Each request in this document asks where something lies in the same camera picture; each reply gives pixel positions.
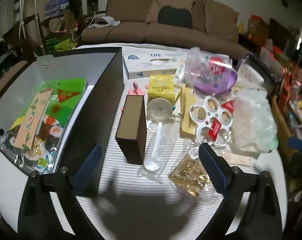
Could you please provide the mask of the large black storage box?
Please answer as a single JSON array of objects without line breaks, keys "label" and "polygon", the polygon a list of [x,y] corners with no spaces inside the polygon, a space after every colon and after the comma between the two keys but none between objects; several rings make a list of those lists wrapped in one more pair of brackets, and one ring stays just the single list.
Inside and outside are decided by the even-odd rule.
[{"label": "large black storage box", "polygon": [[0,151],[22,172],[41,175],[88,163],[79,194],[97,194],[105,155],[124,89],[122,49],[86,48],[40,57],[0,90]]}]

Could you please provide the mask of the green sushi seaweed package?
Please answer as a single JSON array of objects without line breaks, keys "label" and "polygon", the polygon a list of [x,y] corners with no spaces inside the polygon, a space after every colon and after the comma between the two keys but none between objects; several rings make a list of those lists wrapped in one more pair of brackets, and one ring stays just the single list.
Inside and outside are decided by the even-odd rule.
[{"label": "green sushi seaweed package", "polygon": [[85,89],[85,78],[44,82],[2,136],[2,149],[20,165],[40,174],[53,172],[62,136]]}]

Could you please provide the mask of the white plastic measuring spoon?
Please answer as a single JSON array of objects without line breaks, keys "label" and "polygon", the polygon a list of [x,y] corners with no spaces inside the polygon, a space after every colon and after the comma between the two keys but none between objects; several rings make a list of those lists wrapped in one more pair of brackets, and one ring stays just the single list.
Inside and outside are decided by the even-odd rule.
[{"label": "white plastic measuring spoon", "polygon": [[144,168],[149,172],[157,172],[160,169],[161,162],[158,159],[158,148],[161,139],[162,122],[158,123],[158,128],[155,135],[154,146],[151,156],[144,160]]}]

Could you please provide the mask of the yellow tea box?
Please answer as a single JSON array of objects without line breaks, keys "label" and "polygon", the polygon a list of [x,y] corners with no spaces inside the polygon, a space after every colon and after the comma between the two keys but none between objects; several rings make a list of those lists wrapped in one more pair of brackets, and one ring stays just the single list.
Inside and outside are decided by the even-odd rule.
[{"label": "yellow tea box", "polygon": [[181,87],[175,85],[173,75],[151,75],[148,86],[148,100],[161,98],[174,105],[181,92]]}]

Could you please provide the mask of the small brown cardboard box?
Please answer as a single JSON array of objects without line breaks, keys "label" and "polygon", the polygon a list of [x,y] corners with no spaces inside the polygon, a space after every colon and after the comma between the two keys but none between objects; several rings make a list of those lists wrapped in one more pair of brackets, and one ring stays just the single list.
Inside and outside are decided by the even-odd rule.
[{"label": "small brown cardboard box", "polygon": [[128,163],[143,164],[146,137],[144,96],[127,95],[115,139]]}]

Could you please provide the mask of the white device on sofa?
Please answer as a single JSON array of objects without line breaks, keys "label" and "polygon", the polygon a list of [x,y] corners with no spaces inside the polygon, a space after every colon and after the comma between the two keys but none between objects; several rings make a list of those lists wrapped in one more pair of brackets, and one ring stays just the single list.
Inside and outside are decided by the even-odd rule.
[{"label": "white device on sofa", "polygon": [[101,16],[94,19],[93,26],[95,28],[117,27],[120,23],[120,20],[117,21],[111,16]]}]

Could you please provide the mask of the white tissue box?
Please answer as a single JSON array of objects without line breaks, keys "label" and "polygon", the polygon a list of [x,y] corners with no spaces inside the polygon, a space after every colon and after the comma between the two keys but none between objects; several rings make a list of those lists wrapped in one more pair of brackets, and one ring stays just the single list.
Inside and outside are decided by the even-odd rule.
[{"label": "white tissue box", "polygon": [[122,59],[128,79],[139,79],[151,75],[174,75],[184,64],[188,50],[122,48]]}]

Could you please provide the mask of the white sticker label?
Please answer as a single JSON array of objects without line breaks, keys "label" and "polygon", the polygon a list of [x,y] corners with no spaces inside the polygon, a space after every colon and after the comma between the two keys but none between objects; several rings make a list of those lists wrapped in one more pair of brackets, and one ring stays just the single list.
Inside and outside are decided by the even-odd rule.
[{"label": "white sticker label", "polygon": [[48,72],[51,69],[58,68],[60,65],[53,55],[44,55],[36,59],[38,69],[41,72]]}]

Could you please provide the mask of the purple plastic bowl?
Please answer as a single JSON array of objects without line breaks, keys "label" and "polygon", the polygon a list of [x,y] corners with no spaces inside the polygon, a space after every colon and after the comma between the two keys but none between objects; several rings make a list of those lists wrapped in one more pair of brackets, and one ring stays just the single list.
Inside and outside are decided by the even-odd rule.
[{"label": "purple plastic bowl", "polygon": [[226,69],[222,73],[210,73],[208,77],[198,76],[194,88],[207,95],[224,94],[236,83],[238,74],[233,69]]}]

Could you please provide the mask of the yellow paper packet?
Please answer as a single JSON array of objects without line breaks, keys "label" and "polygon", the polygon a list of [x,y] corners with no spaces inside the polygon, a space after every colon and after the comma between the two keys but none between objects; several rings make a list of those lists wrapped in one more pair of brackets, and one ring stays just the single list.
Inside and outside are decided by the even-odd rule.
[{"label": "yellow paper packet", "polygon": [[181,108],[181,129],[184,133],[195,135],[196,126],[190,117],[190,107],[197,103],[196,95],[193,89],[184,87],[181,91],[180,108]]}]

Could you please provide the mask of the pink flower cookie cutter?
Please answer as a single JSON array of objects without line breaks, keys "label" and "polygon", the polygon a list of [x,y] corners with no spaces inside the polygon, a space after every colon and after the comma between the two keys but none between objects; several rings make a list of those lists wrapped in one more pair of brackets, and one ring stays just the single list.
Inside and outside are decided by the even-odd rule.
[{"label": "pink flower cookie cutter", "polygon": [[126,94],[125,98],[128,95],[144,96],[144,106],[145,106],[145,109],[147,109],[147,102],[148,102],[147,92],[148,92],[148,88],[149,88],[148,84],[144,85],[144,89],[141,89],[139,87],[139,84],[137,82],[133,82],[132,83],[132,88],[127,90],[127,94]]}]

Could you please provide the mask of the bag of golden candies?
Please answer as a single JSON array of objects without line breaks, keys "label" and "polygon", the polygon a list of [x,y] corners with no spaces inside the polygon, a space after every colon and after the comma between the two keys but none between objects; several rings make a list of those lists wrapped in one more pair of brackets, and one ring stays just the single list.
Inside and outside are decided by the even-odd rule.
[{"label": "bag of golden candies", "polygon": [[198,197],[209,181],[208,174],[199,158],[193,159],[186,154],[171,171],[168,178],[175,186],[192,197]]}]

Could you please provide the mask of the black cushion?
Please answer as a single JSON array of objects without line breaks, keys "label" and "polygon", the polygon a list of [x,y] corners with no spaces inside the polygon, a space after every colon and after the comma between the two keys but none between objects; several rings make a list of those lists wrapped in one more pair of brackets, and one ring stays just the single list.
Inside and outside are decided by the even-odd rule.
[{"label": "black cushion", "polygon": [[164,6],[158,13],[158,23],[192,29],[192,15],[187,9]]}]

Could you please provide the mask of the clear lidded food container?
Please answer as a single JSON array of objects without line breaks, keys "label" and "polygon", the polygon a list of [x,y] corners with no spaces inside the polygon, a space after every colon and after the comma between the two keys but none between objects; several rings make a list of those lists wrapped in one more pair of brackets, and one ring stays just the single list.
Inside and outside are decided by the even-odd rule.
[{"label": "clear lidded food container", "polygon": [[245,54],[237,64],[238,76],[264,87],[268,92],[275,88],[275,81],[263,63],[252,53]]}]

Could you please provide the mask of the crumpled clear plastic bag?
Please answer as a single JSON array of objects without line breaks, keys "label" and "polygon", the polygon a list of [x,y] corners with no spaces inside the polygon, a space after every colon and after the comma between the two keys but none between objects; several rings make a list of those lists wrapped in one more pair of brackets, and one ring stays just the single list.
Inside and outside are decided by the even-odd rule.
[{"label": "crumpled clear plastic bag", "polygon": [[243,88],[236,93],[232,134],[243,151],[270,153],[278,147],[277,125],[267,91]]}]

